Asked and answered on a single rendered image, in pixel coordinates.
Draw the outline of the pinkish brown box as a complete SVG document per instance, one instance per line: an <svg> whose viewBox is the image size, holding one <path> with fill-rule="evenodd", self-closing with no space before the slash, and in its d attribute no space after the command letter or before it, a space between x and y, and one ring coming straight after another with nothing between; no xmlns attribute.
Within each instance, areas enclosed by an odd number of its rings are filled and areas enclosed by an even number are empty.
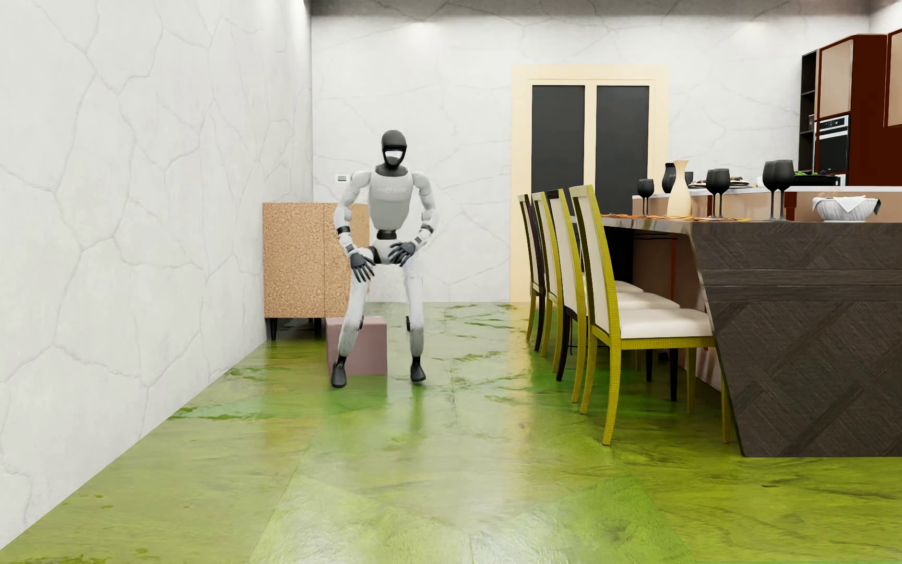
<svg viewBox="0 0 902 564"><path fill-rule="evenodd" d="M344 317L327 317L327 374L337 357L340 332ZM348 377L387 374L387 322L383 316L367 316L359 330L355 346L345 363Z"/></svg>

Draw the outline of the white right robot leg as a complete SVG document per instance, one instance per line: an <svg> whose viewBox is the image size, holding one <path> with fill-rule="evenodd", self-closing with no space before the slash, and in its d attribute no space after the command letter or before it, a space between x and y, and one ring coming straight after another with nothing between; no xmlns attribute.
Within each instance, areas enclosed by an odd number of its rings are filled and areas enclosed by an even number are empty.
<svg viewBox="0 0 902 564"><path fill-rule="evenodd" d="M331 373L331 385L335 389L341 389L347 384L346 359L356 343L363 321L369 283L355 282L352 274L348 309L338 339L337 359Z"/></svg>

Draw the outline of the white robot leg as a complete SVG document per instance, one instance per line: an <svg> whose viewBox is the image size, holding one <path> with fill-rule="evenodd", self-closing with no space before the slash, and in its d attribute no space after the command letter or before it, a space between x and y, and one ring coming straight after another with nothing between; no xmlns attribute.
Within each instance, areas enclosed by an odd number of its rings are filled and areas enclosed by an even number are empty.
<svg viewBox="0 0 902 564"><path fill-rule="evenodd" d="M409 307L410 352L412 355L410 378L413 382L425 380L425 372L421 366L421 356L424 349L424 288L420 262L421 256L415 254L402 265Z"/></svg>
<svg viewBox="0 0 902 564"><path fill-rule="evenodd" d="M331 385L335 389L341 389L347 384L346 359L356 343L363 321L369 283L355 282L352 274L348 309L338 339L337 359L331 373Z"/></svg>

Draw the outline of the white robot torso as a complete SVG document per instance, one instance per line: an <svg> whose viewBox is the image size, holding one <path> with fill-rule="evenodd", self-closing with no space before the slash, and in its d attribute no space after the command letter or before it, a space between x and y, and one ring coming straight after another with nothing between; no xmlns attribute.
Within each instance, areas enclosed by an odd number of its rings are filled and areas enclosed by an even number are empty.
<svg viewBox="0 0 902 564"><path fill-rule="evenodd" d="M387 255L379 255L385 264L390 246L398 241L396 231L406 220L413 191L412 175L405 167L393 171L378 164L371 173L369 212L378 230L376 240L387 245L384 249Z"/></svg>

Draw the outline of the white left robot leg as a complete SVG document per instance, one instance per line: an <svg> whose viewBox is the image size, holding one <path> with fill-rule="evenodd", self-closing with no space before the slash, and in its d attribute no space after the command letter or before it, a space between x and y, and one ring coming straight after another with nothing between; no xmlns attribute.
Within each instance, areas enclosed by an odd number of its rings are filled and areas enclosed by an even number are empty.
<svg viewBox="0 0 902 564"><path fill-rule="evenodd" d="M402 265L409 307L410 352L412 355L410 378L413 382L425 380L425 372L421 366L421 356L424 349L424 288L420 262L421 256L415 254Z"/></svg>

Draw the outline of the cork textured sideboard cabinet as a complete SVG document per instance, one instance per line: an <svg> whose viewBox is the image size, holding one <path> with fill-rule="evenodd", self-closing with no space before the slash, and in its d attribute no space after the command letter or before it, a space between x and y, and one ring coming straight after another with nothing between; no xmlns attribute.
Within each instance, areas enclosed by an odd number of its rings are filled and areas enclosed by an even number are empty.
<svg viewBox="0 0 902 564"><path fill-rule="evenodd" d="M351 271L334 227L336 203L263 203L265 319L343 317Z"/></svg>

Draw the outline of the robot head black visor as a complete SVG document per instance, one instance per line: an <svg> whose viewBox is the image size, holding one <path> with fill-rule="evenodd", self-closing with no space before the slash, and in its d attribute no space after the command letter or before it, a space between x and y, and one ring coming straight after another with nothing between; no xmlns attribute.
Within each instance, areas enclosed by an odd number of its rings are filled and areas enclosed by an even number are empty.
<svg viewBox="0 0 902 564"><path fill-rule="evenodd" d="M382 136L382 166L388 170L398 170L405 158L408 144L400 131L386 131Z"/></svg>

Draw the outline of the farthest dark dining chair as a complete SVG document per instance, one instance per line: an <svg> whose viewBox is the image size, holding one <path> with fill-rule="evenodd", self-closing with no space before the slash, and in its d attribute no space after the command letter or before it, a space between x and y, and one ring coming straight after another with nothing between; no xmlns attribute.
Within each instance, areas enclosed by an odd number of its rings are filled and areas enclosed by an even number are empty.
<svg viewBox="0 0 902 564"><path fill-rule="evenodd" d="M530 317L527 328L527 339L531 338L532 331L536 329L534 349L535 351L541 351L543 353L542 340L545 325L546 290L539 225L534 214L530 196L527 194L521 195L518 197L518 201L524 222L530 262Z"/></svg>

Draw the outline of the yellow-green dining chair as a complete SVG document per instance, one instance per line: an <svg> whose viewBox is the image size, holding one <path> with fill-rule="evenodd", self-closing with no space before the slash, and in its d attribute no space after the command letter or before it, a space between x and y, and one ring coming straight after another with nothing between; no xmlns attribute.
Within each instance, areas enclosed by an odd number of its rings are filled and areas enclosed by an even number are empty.
<svg viewBox="0 0 902 564"><path fill-rule="evenodd" d="M717 345L706 312L695 309L620 308L619 292L612 271L607 236L596 203L594 187L572 186L583 254L583 279L588 292L588 364L580 411L585 414L595 377L597 342L609 347L609 391L607 419L602 443L611 441L620 396L621 353L624 350L686 349L689 408L694 406L695 361L699 348Z"/></svg>
<svg viewBox="0 0 902 564"><path fill-rule="evenodd" d="M570 215L570 222L572 224L573 220L573 212L570 211L569 205L567 202L568 198L568 189L558 190L562 191L561 194L564 194L564 208L568 208L568 212ZM544 201L541 200L541 193L537 192L533 193L531 198L531 203L534 209L534 214L539 224L539 234L541 238L541 245L543 250L543 260L544 260L544 273L545 273L545 290L546 290L546 302L545 302L545 316L544 316L544 331L543 331L543 350L542 355L546 354L548 347L549 337L554 334L555 335L555 345L554 345L554 356L552 361L552 369L556 372L556 379L561 381L563 378L567 355L569 351L569 340L571 337L571 328L572 324L577 323L572 318L563 319L562 318L562 308L560 307L561 303L559 298L556 295L558 291L557 278L554 270L554 265L548 262L548 259L553 258L553 253L551 251L551 247L549 246L548 233L546 232L545 225L547 220L551 220L551 212L549 211L546 215L546 208L543 205ZM572 224L572 232L575 235L575 228ZM576 241L576 249L579 251L577 265L579 265L580 271L583 271L583 263L581 262L580 250L578 245L578 239L575 235Z"/></svg>
<svg viewBox="0 0 902 564"><path fill-rule="evenodd" d="M546 215L551 211L552 216L551 220L547 220L549 223L545 225L546 232L550 230L547 237L553 253L553 258L548 259L548 262L554 265L556 285L558 286L556 295L561 303L562 318L564 320L572 318L577 323L577 368L572 393L572 402L575 403L579 398L585 369L590 365L590 360L588 360L590 336L588 333L591 331L592 323L587 305L586 278L577 265L579 251L576 249L571 218L568 208L564 209L564 194L561 192L543 192L541 200L544 201ZM681 309L678 304L669 299L642 291L622 292L618 294L618 298L622 312L624 310L643 310L653 313L654 310L657 310L661 312L660 315L665 315L670 314L673 310Z"/></svg>

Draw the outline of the cream framed double door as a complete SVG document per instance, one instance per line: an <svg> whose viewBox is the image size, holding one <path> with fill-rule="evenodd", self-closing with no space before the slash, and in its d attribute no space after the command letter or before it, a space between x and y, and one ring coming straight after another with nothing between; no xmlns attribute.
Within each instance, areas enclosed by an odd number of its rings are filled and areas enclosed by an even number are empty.
<svg viewBox="0 0 902 564"><path fill-rule="evenodd" d="M669 157L666 65L516 65L511 83L509 300L528 298L518 198L604 186L606 212L632 210L633 186L658 180Z"/></svg>

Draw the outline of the tall beige vase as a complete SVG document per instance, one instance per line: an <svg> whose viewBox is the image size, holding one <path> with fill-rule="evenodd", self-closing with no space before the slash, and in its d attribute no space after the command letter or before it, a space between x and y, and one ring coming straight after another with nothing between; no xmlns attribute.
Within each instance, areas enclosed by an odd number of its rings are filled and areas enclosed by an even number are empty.
<svg viewBox="0 0 902 564"><path fill-rule="evenodd" d="M672 173L672 184L668 201L668 217L691 217L692 195L684 178L687 160L674 160L668 166Z"/></svg>

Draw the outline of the dark wood dining table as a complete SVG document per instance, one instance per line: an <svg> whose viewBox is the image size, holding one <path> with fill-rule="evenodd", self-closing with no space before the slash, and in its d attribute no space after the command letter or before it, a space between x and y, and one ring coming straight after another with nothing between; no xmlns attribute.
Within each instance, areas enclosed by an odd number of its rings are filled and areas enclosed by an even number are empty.
<svg viewBox="0 0 902 564"><path fill-rule="evenodd" d="M902 223L604 218L684 234L745 456L902 456Z"/></svg>

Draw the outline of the built-in black oven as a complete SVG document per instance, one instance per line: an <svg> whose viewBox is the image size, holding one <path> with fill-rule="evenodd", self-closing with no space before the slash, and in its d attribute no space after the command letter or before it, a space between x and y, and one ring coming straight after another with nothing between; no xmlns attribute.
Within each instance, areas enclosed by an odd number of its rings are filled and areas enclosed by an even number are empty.
<svg viewBox="0 0 902 564"><path fill-rule="evenodd" d="M819 174L846 174L850 159L850 116L840 114L817 122L814 171Z"/></svg>

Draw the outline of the white bowl with cloth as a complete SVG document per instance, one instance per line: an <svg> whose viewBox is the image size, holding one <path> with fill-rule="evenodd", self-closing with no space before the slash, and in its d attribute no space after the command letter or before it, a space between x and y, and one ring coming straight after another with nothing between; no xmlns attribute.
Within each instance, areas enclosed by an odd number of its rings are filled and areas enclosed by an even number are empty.
<svg viewBox="0 0 902 564"><path fill-rule="evenodd" d="M865 196L817 197L812 200L812 209L824 222L861 223L881 208L879 198Z"/></svg>

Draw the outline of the tall red-brown kitchen cabinet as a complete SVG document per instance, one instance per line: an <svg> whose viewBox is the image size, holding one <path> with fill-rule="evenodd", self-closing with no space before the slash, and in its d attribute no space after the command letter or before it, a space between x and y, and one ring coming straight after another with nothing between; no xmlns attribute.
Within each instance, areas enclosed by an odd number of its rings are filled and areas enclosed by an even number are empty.
<svg viewBox="0 0 902 564"><path fill-rule="evenodd" d="M803 55L797 170L816 173L815 127L850 116L849 186L902 186L902 126L888 126L887 36L856 34Z"/></svg>

